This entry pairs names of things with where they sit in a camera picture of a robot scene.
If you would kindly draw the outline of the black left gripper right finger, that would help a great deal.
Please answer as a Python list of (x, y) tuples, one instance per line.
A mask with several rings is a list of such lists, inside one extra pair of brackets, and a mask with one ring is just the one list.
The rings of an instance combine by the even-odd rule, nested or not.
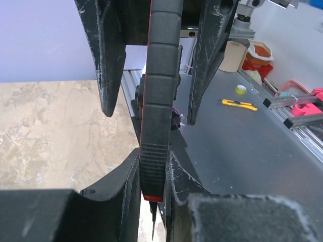
[(165, 190), (167, 241), (322, 241), (296, 201), (271, 195), (218, 195), (170, 153)]

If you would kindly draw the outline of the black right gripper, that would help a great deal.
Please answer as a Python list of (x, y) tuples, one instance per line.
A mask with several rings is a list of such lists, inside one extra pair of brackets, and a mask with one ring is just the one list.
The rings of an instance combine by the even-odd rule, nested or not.
[(111, 117), (116, 107), (126, 59), (125, 44), (147, 45), (151, 25), (152, 33), (168, 39), (179, 36), (180, 29), (190, 28), (198, 29), (187, 114), (187, 124), (194, 125), (202, 97), (224, 59), (238, 3), (118, 1), (117, 16), (113, 1), (76, 0), (94, 60), (104, 115)]

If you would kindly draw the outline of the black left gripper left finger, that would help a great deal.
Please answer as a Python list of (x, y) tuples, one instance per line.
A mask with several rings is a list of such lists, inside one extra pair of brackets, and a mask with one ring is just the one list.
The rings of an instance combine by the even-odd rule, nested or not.
[(2, 190), (1, 241), (137, 241), (138, 152), (79, 192)]

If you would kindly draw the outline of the red black utility knife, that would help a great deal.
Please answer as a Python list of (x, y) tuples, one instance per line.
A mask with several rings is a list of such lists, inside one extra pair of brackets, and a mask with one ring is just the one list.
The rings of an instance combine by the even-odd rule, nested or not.
[(140, 186), (156, 221), (157, 204), (163, 201), (166, 162), (172, 123), (172, 106), (179, 71), (179, 36), (148, 35), (146, 72), (141, 118), (139, 171)]

